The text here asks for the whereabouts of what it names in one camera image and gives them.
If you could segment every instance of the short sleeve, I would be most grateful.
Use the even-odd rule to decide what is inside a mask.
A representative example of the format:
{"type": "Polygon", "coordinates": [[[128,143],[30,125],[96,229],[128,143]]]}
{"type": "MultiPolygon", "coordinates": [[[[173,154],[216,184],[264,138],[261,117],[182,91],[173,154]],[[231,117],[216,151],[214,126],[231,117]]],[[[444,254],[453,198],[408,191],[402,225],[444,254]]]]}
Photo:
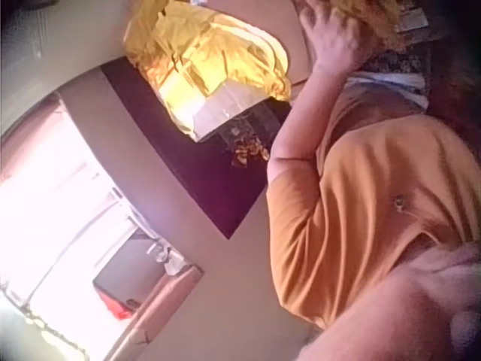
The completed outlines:
{"type": "Polygon", "coordinates": [[[268,187],[271,270],[280,304],[310,322],[323,322],[311,309],[312,272],[319,265],[324,233],[319,176],[291,169],[268,187]]]}

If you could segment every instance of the white curtain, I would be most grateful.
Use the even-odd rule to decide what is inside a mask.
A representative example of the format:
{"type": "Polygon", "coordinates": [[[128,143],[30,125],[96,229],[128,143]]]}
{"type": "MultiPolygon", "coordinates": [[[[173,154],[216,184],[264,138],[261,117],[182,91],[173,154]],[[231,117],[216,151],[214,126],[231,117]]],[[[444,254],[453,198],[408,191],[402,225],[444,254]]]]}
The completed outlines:
{"type": "Polygon", "coordinates": [[[2,284],[93,359],[126,327],[92,280],[138,228],[130,213],[58,102],[37,109],[2,145],[2,284]]]}

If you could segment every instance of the ceiling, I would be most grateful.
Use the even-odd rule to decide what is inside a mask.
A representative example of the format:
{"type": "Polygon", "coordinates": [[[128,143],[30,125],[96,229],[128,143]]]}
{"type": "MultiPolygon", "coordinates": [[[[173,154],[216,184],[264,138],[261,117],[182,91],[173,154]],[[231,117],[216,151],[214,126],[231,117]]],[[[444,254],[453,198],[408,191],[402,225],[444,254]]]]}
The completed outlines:
{"type": "Polygon", "coordinates": [[[122,56],[133,3],[60,0],[13,14],[2,26],[1,134],[59,86],[122,56]]]}

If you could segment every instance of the beige wall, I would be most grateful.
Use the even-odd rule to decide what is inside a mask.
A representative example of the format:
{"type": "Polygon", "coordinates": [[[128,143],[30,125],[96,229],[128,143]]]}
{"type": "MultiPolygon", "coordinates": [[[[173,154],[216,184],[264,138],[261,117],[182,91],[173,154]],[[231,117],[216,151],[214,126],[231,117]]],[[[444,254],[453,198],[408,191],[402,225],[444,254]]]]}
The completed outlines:
{"type": "Polygon", "coordinates": [[[141,360],[293,359],[307,327],[277,303],[265,195],[226,240],[169,172],[100,71],[59,92],[117,186],[160,235],[205,271],[141,360]]]}

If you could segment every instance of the dark brown panel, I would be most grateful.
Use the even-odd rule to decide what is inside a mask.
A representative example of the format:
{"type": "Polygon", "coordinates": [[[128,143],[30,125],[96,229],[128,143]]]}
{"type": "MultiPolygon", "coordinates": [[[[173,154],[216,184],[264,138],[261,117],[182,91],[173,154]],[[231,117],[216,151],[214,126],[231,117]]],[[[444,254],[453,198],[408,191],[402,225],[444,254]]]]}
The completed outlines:
{"type": "MultiPolygon", "coordinates": [[[[167,167],[220,232],[230,238],[266,185],[265,162],[252,160],[247,168],[237,168],[231,165],[233,154],[218,135],[203,143],[184,135],[126,58],[101,69],[167,167]]],[[[289,112],[288,105],[267,102],[277,103],[274,107],[280,109],[282,118],[289,112]]]]}

